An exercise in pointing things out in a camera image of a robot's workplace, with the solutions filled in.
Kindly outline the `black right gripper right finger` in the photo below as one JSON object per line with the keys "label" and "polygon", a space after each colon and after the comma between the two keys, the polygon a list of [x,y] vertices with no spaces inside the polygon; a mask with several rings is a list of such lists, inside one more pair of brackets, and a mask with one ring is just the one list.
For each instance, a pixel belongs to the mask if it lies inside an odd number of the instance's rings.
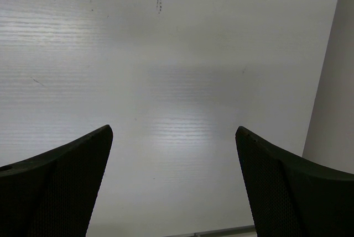
{"label": "black right gripper right finger", "polygon": [[304,159],[242,126],[235,139],[258,236],[353,236],[353,174]]}

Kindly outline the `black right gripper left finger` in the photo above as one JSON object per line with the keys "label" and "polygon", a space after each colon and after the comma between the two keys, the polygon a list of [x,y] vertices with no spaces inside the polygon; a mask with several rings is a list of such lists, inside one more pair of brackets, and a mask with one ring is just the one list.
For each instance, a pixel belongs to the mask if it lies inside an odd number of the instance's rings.
{"label": "black right gripper left finger", "polygon": [[1,167],[1,236],[85,236],[113,142],[104,125]]}

